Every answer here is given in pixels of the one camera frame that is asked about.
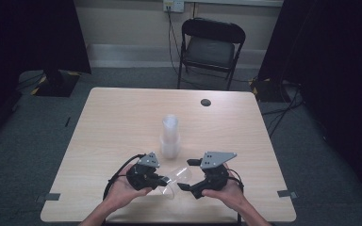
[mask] human hand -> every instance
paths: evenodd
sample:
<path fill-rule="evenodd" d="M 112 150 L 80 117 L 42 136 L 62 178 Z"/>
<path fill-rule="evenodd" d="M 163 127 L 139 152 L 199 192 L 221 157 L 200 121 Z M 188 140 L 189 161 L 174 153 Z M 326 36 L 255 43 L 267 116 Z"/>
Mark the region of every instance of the human hand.
<path fill-rule="evenodd" d="M 127 165 L 119 175 L 126 175 L 128 170 L 133 165 Z M 145 187 L 141 190 L 136 190 L 133 186 L 128 183 L 128 180 L 125 176 L 120 176 L 114 183 L 111 189 L 109 190 L 104 203 L 107 204 L 110 210 L 113 212 L 117 209 L 123 208 L 135 198 L 139 196 L 146 196 L 149 192 L 152 191 L 151 187 Z"/>
<path fill-rule="evenodd" d="M 234 177 L 231 171 L 228 172 L 230 177 Z M 245 196 L 242 193 L 242 190 L 239 188 L 238 182 L 230 179 L 228 179 L 227 184 L 222 188 L 222 190 L 217 191 L 205 189 L 202 191 L 202 195 L 218 199 L 226 206 L 237 212 L 240 210 L 241 206 L 247 202 Z"/>

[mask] table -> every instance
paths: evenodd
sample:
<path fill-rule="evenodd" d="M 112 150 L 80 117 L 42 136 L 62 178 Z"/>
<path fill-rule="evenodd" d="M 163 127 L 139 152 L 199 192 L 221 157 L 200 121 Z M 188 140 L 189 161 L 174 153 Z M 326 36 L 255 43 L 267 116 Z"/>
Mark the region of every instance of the table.
<path fill-rule="evenodd" d="M 210 106 L 201 105 L 208 99 Z M 174 160 L 159 151 L 162 119 L 174 114 L 179 120 L 181 153 Z M 82 221 L 102 200 L 107 180 L 131 156 L 154 151 L 158 174 L 187 165 L 205 151 L 237 153 L 228 161 L 245 184 L 245 196 L 269 221 L 293 221 L 290 197 L 279 198 L 286 184 L 268 132 L 250 92 L 182 89 L 95 88 L 84 106 L 50 193 L 58 201 L 46 201 L 41 219 L 46 222 Z M 194 185 L 204 179 L 191 167 Z M 133 200 L 110 215 L 115 222 L 234 222 L 237 214 L 210 198 L 195 200 L 190 192 L 173 200 L 158 189 Z"/>

